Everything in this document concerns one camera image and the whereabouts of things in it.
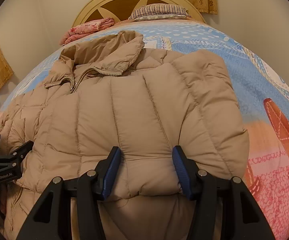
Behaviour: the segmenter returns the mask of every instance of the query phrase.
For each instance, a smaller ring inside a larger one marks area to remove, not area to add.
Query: pink folded blanket
[[[60,40],[60,45],[66,45],[72,41],[76,41],[92,33],[104,30],[114,25],[113,18],[105,18],[101,20],[94,20],[87,23],[80,24],[68,30]]]

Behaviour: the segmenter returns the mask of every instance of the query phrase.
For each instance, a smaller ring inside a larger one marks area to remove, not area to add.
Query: bed
[[[152,3],[178,4],[188,10],[192,20],[125,21],[133,10]],[[75,42],[116,34],[120,30],[135,30],[143,34],[145,48],[175,50],[184,54],[207,49],[224,59],[244,127],[249,132],[250,150],[244,182],[266,216],[275,238],[288,239],[288,85],[256,54],[208,26],[187,0],[92,0],[81,10],[73,26],[105,17],[113,17],[117,24]],[[47,57],[19,83],[3,104],[0,116],[13,98],[33,90],[48,75],[62,49]]]

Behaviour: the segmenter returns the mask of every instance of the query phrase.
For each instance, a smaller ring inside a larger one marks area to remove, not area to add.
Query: human hand
[[[0,210],[3,214],[6,214],[6,194],[7,194],[6,185],[1,184]]]

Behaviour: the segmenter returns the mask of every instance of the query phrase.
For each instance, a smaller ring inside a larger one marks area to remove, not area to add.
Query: blue gripper pad
[[[111,190],[120,166],[120,160],[121,160],[121,150],[120,148],[115,147],[113,158],[103,179],[103,190],[101,193],[103,200],[105,200],[111,194]]]
[[[182,191],[188,199],[192,200],[193,192],[191,189],[191,186],[192,186],[191,178],[184,164],[184,162],[186,162],[188,159],[185,156],[180,146],[175,146],[173,148],[172,160],[173,160],[173,165],[175,167],[175,171],[177,172],[177,175],[178,175],[178,179],[179,179]]]

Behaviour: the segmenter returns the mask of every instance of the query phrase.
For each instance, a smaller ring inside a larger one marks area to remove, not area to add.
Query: pillowcase
[[[134,19],[134,21],[141,22],[141,21],[166,20],[166,19],[187,20],[188,16],[182,14],[158,14],[158,15],[148,15],[138,17]]]
[[[175,4],[165,4],[165,3],[153,3],[149,5],[142,6],[141,8],[132,12],[129,20],[134,20],[139,17],[149,16],[149,15],[162,15],[162,14],[180,14],[191,17],[187,13],[187,10],[179,5]]]

